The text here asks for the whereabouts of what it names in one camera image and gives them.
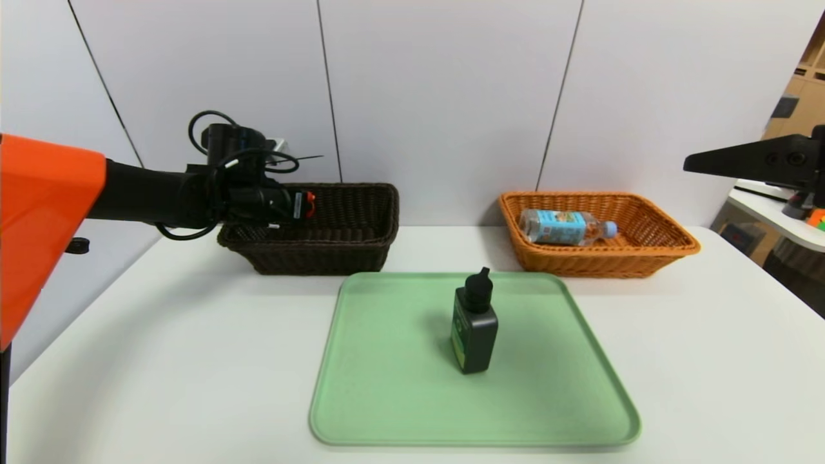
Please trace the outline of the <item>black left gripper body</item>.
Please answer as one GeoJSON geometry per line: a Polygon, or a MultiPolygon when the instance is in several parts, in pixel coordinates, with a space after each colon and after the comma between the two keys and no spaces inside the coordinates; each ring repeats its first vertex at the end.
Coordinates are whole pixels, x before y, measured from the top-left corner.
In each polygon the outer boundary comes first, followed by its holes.
{"type": "Polygon", "coordinates": [[[262,188],[263,217],[266,223],[303,220],[307,212],[307,191],[297,188],[262,188]]]}

